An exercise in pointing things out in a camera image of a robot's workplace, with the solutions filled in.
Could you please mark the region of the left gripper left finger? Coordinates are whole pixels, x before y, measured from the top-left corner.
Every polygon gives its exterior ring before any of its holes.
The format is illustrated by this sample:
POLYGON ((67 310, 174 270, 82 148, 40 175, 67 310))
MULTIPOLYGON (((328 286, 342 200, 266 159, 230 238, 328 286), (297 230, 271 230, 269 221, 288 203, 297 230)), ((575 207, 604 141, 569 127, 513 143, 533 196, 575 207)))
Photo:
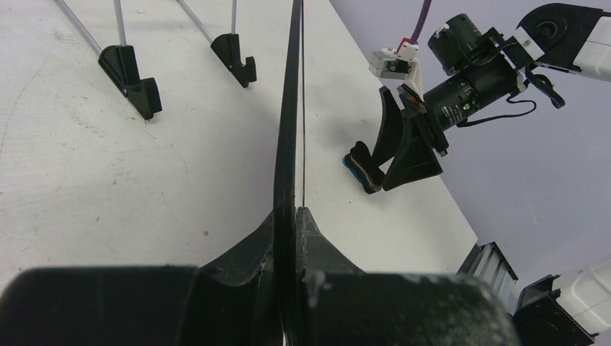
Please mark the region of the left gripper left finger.
POLYGON ((1 295, 3 345, 281 345, 267 217, 202 266, 40 267, 1 295))

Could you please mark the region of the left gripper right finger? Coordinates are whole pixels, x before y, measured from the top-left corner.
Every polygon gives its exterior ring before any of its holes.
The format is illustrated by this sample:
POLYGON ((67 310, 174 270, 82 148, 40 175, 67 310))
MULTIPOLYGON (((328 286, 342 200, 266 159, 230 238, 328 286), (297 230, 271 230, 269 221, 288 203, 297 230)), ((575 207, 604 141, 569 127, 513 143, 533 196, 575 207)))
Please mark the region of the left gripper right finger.
POLYGON ((366 273, 296 216, 297 345, 519 345, 488 284, 465 274, 366 273))

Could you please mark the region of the blue whiteboard eraser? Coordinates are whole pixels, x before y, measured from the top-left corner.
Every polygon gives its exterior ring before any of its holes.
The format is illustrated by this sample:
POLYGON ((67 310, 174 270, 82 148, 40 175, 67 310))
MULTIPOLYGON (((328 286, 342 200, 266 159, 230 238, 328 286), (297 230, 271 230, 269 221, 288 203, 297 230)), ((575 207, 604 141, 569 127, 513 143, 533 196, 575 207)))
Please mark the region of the blue whiteboard eraser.
POLYGON ((367 194, 371 195, 381 190, 385 174, 375 164, 365 143, 357 141, 349 153, 344 156, 343 163, 367 194))

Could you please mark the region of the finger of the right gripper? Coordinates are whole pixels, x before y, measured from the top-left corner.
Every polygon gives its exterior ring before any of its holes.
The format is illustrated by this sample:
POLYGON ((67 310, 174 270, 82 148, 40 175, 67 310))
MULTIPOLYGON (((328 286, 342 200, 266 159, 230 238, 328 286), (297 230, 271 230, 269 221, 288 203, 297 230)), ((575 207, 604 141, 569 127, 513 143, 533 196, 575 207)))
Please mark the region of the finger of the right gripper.
POLYGON ((379 94, 382 102, 382 118, 372 153, 376 167, 396 155, 403 139, 403 118, 392 92, 388 87, 382 86, 379 88, 379 94))
POLYGON ((385 173, 382 188, 390 191, 401 185, 440 175, 443 170, 433 148, 428 144, 416 121, 400 116, 386 144, 391 165, 385 173))

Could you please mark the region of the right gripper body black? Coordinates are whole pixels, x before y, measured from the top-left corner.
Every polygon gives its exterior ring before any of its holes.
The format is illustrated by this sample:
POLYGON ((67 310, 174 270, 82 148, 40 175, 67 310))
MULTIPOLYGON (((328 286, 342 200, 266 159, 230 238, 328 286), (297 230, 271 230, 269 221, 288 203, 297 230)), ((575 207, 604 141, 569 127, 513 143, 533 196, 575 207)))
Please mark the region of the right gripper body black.
POLYGON ((449 149, 445 131, 463 126, 467 119, 502 97, 513 97, 523 89, 523 78, 502 56, 469 66, 423 95, 407 83, 398 94, 406 121, 397 148, 398 158, 435 158, 449 149))

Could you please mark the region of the small whiteboard black frame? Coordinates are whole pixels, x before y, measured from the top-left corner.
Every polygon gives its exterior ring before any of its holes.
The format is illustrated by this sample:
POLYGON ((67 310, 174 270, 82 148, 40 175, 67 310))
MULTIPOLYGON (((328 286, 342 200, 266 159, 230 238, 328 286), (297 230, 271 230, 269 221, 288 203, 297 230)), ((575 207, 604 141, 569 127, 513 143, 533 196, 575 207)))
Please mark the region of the small whiteboard black frame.
POLYGON ((296 271, 295 160, 298 124, 300 26, 303 2, 294 0, 290 16, 280 126, 273 186, 273 255, 282 328, 288 345, 302 345, 296 271))

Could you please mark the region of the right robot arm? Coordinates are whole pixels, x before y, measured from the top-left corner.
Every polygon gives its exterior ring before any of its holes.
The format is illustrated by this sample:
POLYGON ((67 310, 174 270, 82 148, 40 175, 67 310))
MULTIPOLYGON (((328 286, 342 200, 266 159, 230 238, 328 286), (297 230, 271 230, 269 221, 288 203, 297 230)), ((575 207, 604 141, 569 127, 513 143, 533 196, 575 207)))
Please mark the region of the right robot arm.
MULTIPOLYGON (((370 194, 441 174, 439 159, 449 147, 445 132, 476 125, 473 116, 499 99, 517 104, 534 86, 562 108, 564 99, 538 67, 610 80, 610 13, 598 8, 539 6, 509 38, 495 29, 481 32, 458 14, 427 45, 447 75, 428 92, 422 91, 418 45, 411 39, 370 59, 373 74, 401 80, 398 97, 380 88, 383 115, 374 149, 359 142, 344 159, 370 194)), ((524 345, 591 345, 610 328, 610 261, 528 285, 513 319, 524 345)))

